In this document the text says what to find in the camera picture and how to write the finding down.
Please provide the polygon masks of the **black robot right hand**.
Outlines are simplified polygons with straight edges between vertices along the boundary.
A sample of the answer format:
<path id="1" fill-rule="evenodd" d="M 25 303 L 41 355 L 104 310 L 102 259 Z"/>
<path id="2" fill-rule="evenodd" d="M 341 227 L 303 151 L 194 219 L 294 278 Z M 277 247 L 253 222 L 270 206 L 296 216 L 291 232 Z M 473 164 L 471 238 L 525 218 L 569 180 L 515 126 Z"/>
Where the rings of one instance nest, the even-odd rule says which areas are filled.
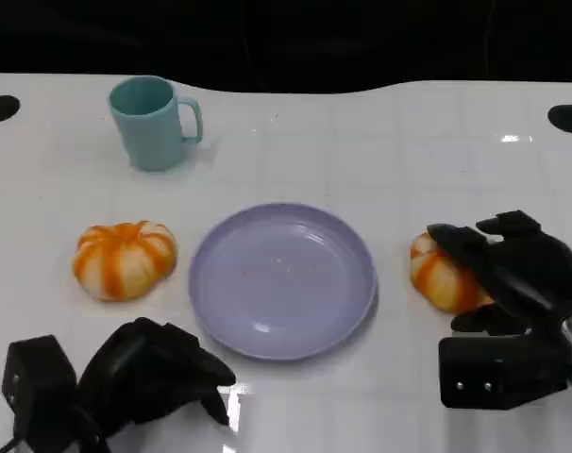
<path id="1" fill-rule="evenodd" d="M 498 307 L 526 327 L 559 332 L 572 316 L 572 250 L 524 211 L 499 213 L 474 228 L 431 224 L 427 231 Z"/>

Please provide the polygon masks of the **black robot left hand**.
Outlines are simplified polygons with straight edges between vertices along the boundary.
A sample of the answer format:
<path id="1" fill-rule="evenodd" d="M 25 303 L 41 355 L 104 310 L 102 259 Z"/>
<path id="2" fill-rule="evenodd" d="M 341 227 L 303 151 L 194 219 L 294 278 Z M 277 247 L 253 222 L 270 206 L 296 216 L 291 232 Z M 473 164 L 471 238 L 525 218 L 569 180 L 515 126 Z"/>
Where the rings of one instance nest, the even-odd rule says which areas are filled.
<path id="1" fill-rule="evenodd" d="M 117 328 L 96 351 L 77 384 L 76 404 L 104 437 L 192 402 L 226 426 L 229 418 L 218 389 L 235 383 L 232 370 L 197 337 L 140 317 Z"/>

